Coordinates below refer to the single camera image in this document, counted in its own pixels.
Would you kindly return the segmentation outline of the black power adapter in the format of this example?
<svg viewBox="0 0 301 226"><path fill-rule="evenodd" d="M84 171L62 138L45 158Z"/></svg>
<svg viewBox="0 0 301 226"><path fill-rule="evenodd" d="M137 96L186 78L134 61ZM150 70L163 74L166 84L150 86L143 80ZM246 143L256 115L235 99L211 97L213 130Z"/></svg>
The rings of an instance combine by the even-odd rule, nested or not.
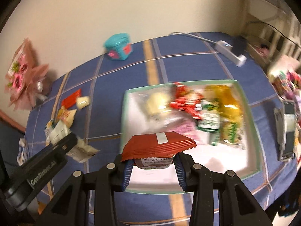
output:
<svg viewBox="0 0 301 226"><path fill-rule="evenodd" d="M231 52L237 57L244 54L244 51L247 48L247 39L243 36L236 36L233 39L233 45Z"/></svg>

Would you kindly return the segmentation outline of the yellow translucent snack packet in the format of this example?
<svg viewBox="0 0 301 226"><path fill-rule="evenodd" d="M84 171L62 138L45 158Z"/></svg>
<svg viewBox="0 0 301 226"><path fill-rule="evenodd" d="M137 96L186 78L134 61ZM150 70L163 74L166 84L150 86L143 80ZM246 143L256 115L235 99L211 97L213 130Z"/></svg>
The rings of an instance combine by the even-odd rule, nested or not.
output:
<svg viewBox="0 0 301 226"><path fill-rule="evenodd" d="M232 122L240 122L242 116L241 106L233 97L231 87L227 85L207 85L204 93L208 99L218 102L218 111L222 117Z"/></svg>

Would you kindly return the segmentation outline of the red white snack packet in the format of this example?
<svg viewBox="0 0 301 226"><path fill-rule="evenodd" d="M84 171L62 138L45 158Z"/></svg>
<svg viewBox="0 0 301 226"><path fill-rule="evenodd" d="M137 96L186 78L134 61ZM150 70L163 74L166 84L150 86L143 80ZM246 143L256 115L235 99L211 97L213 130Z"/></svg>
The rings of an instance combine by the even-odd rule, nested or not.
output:
<svg viewBox="0 0 301 226"><path fill-rule="evenodd" d="M192 90L180 82L173 83L171 92L173 94L173 100L169 103L171 108L182 111L197 121L203 120L202 107L199 110L196 106L204 98L201 93Z"/></svg>

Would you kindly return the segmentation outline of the dark red snack packet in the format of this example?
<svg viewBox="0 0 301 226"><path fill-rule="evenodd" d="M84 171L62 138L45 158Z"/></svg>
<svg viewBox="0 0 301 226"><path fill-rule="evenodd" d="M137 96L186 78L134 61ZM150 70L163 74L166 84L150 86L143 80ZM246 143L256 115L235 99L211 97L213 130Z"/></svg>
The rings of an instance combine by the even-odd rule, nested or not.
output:
<svg viewBox="0 0 301 226"><path fill-rule="evenodd" d="M177 153L194 147L194 139L174 131L134 135L124 146L121 160L131 160L140 169L165 169Z"/></svg>

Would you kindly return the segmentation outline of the white shelf unit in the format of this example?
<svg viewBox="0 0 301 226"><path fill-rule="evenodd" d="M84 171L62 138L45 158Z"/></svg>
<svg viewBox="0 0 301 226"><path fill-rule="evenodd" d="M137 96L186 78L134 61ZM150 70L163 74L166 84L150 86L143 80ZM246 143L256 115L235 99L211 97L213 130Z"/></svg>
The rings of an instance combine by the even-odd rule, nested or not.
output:
<svg viewBox="0 0 301 226"><path fill-rule="evenodd" d="M244 0L243 32L249 43L266 48L263 57L275 61L286 55L300 61L300 22L285 0Z"/></svg>

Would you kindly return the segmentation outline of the teal toy box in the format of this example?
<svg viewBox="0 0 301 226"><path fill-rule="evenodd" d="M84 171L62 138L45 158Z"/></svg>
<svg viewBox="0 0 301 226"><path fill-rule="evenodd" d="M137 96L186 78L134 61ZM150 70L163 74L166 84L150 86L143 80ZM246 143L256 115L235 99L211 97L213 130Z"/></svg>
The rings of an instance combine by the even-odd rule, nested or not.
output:
<svg viewBox="0 0 301 226"><path fill-rule="evenodd" d="M106 55L111 60L124 61L133 51L128 33L114 34L104 43Z"/></svg>

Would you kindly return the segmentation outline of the white tray with green rim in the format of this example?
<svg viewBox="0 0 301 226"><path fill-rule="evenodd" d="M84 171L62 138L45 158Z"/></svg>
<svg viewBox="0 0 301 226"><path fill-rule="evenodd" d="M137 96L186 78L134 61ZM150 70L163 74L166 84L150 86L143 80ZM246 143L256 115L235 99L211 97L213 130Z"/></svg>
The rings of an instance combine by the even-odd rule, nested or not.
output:
<svg viewBox="0 0 301 226"><path fill-rule="evenodd" d="M233 170L242 179L258 173L261 170L260 141L251 110L239 83L235 80L205 80L180 83L201 93L204 96L203 99L208 99L204 93L207 85L227 85L231 87L233 97L240 103L244 119L243 148L224 144L212 146L209 144L210 134L200 131L196 126L204 143L202 145L196 144L196 147L185 150L183 153L190 155L194 162L218 173ZM171 107L171 111L166 115L151 117L147 114L145 103L152 93L164 92L170 95L171 101L173 100L172 85L173 83L167 83L138 87L125 92L121 115L121 153L124 146L134 135L172 132L172 128L187 119L197 125L198 121L190 115ZM165 169L140 169L134 165L127 190L141 194L182 192L174 162Z"/></svg>

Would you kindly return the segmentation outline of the pink flower bouquet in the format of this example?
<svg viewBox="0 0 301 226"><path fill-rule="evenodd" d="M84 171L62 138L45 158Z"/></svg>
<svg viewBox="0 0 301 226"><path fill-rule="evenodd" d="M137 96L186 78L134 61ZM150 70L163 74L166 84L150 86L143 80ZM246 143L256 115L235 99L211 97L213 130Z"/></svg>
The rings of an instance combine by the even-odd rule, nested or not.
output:
<svg viewBox="0 0 301 226"><path fill-rule="evenodd" d="M15 111L31 111L37 104L46 101L52 87L48 72L49 65L37 63L31 41L25 38L5 75L9 106L13 106Z"/></svg>

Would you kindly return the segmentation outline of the white power strip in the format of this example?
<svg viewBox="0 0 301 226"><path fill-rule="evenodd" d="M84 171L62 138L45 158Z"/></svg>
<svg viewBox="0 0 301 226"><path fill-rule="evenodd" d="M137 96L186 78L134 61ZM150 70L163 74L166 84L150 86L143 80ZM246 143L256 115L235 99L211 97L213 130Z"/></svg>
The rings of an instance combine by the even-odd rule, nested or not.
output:
<svg viewBox="0 0 301 226"><path fill-rule="evenodd" d="M223 54L238 67L243 66L247 60L247 57L245 57L242 53L236 55L233 51L233 47L223 40L217 41L214 48L217 52Z"/></svg>

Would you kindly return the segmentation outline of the green white snack packet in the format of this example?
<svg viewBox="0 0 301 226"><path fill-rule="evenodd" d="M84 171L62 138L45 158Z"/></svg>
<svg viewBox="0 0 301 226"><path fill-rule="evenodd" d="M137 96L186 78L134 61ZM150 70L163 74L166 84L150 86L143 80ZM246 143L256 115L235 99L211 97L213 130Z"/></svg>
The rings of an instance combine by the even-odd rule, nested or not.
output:
<svg viewBox="0 0 301 226"><path fill-rule="evenodd" d="M201 100L203 119L197 122L197 128L210 134L209 144L224 144L243 148L244 119L237 103L222 104L218 99Z"/></svg>

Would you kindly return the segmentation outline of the pink fruit snack packet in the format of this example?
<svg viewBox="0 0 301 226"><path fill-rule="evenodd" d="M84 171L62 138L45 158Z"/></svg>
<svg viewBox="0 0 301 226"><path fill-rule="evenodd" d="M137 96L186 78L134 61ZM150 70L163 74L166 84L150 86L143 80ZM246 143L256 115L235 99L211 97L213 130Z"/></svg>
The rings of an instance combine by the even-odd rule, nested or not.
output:
<svg viewBox="0 0 301 226"><path fill-rule="evenodd" d="M202 145L204 143L195 123L191 120L184 120L179 125L172 128L172 131L193 139L197 145Z"/></svg>

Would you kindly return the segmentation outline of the smartphone on stand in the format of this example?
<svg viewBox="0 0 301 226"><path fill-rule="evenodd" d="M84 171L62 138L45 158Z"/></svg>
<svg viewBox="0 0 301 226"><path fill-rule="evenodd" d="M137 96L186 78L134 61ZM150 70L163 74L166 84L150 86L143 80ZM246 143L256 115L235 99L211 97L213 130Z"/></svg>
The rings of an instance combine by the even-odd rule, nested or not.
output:
<svg viewBox="0 0 301 226"><path fill-rule="evenodd" d="M274 108L279 145L279 160L289 161L295 156L296 107L292 100L282 100L281 108Z"/></svg>

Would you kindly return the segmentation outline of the red patterned snack packet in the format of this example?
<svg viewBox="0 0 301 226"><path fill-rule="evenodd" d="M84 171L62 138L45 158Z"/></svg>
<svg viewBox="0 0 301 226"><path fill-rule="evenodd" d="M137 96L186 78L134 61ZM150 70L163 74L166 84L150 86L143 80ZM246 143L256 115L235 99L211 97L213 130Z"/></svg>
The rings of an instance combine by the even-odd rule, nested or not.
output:
<svg viewBox="0 0 301 226"><path fill-rule="evenodd" d="M66 109L69 109L70 107L76 104L77 98L81 97L81 95L82 95L82 90L78 89L77 91L75 91L74 93L72 93L71 95L63 99L61 106L63 106Z"/></svg>

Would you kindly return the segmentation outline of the cream orange snack packet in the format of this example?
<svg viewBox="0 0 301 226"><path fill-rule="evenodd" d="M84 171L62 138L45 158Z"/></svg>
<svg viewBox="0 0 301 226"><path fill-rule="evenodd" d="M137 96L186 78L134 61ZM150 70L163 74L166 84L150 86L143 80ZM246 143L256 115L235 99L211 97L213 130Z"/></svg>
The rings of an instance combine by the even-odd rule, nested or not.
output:
<svg viewBox="0 0 301 226"><path fill-rule="evenodd" d="M77 112L77 109L66 109L62 106L57 114L57 121L62 121L68 128L70 128L74 122L74 117Z"/></svg>

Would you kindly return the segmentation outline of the blue plaid tablecloth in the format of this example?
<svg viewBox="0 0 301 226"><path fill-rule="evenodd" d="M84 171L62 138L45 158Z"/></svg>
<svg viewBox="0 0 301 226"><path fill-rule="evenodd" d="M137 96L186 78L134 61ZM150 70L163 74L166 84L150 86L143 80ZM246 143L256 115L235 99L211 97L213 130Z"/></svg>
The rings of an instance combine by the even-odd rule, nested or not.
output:
<svg viewBox="0 0 301 226"><path fill-rule="evenodd" d="M252 59L237 67L224 55L214 52L211 45L198 38L174 35L159 37L133 45L133 52L124 61L112 61L105 56L96 57L58 78L46 101L31 111L25 138L30 155L45 146L44 128L57 111L61 101L80 89L90 95L92 105L80 110L72 131L98 149L95 157L80 164L70 159L54 177L49 187L39 193L39 202L48 203L50 196L75 170L97 171L114 160L119 153L121 108L126 90L148 84L144 45L150 47L153 63L160 83L197 80L237 80L248 99L254 122L261 136L264 161L261 171L244 180L262 207L268 207L290 186L297 174L297 162L278 160L278 144L274 108L281 102L261 67Z"/></svg>

